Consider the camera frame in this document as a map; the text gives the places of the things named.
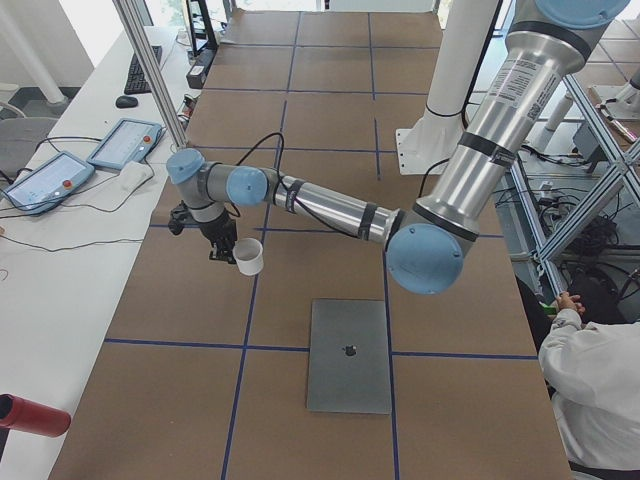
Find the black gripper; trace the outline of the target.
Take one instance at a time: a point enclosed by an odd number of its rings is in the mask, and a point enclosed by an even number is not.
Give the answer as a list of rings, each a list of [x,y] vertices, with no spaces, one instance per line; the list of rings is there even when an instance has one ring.
[[[209,259],[211,261],[226,261],[235,264],[233,248],[237,241],[236,222],[228,213],[222,213],[218,218],[198,224],[203,236],[211,243]]]

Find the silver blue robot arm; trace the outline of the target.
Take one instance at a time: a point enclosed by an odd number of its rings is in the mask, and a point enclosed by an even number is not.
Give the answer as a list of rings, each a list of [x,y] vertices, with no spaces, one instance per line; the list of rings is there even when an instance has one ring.
[[[394,280],[422,295],[453,285],[479,234],[479,215],[561,80],[581,70],[622,1],[520,1],[508,55],[442,174],[409,211],[388,210],[274,169],[173,154],[169,178],[211,242],[231,225],[227,205],[268,202],[352,238],[381,243]]]

